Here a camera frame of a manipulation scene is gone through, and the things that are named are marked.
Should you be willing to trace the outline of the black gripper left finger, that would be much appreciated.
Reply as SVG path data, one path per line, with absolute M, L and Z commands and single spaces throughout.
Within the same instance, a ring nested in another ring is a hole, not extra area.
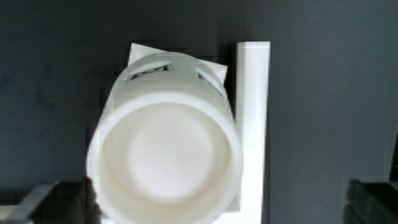
M 40 184 L 21 201 L 1 206 L 1 224 L 99 224 L 92 181 Z

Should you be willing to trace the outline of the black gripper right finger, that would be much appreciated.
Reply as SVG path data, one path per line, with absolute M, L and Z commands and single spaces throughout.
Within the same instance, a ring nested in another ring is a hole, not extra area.
M 398 189 L 388 183 L 349 181 L 342 224 L 398 224 Z

